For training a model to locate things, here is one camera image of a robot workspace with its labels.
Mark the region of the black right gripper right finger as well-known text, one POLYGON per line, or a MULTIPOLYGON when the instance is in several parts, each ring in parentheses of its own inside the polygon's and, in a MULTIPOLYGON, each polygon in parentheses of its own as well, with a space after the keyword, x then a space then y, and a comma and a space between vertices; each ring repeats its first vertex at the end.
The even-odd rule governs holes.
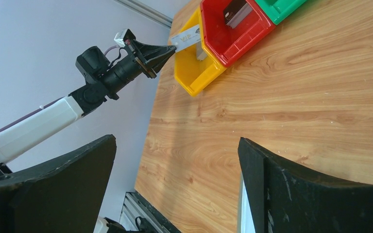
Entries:
POLYGON ((237 153, 257 233, 373 233, 373 184, 310 169, 244 137, 237 153))

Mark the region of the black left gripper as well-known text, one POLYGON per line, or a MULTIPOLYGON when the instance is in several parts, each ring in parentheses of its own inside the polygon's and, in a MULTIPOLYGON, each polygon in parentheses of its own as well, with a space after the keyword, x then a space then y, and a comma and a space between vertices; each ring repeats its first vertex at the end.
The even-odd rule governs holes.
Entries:
POLYGON ((140 74, 156 78, 165 63, 176 52, 174 45, 149 45, 130 40, 124 47, 127 55, 113 65, 107 72, 107 89, 109 94, 119 92, 140 74))

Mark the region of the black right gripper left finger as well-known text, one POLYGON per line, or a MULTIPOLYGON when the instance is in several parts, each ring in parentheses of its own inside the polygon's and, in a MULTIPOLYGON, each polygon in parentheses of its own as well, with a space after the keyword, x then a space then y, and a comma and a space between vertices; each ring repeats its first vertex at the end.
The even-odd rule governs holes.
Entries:
POLYGON ((13 173, 0 170, 0 233, 91 233, 116 156, 107 134, 13 173))

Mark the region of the white VIP credit card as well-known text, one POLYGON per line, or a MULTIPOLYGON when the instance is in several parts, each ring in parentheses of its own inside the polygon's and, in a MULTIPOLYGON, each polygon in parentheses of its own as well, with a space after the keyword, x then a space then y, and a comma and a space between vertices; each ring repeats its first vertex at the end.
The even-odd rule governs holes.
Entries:
POLYGON ((170 39, 172 45, 176 47, 176 52, 180 52, 201 41, 200 26, 194 25, 178 33, 170 39))

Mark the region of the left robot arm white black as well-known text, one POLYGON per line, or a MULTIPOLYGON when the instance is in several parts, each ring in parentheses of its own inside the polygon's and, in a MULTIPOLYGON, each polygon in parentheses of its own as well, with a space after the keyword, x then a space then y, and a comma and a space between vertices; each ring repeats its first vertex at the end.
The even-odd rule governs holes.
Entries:
POLYGON ((7 164, 57 132, 92 113, 108 99, 117 100, 118 92, 141 74, 155 78, 176 52, 174 45, 147 45, 135 39, 118 41, 126 51, 109 61, 96 46, 76 59, 85 84, 0 129, 0 176, 11 171, 7 164))

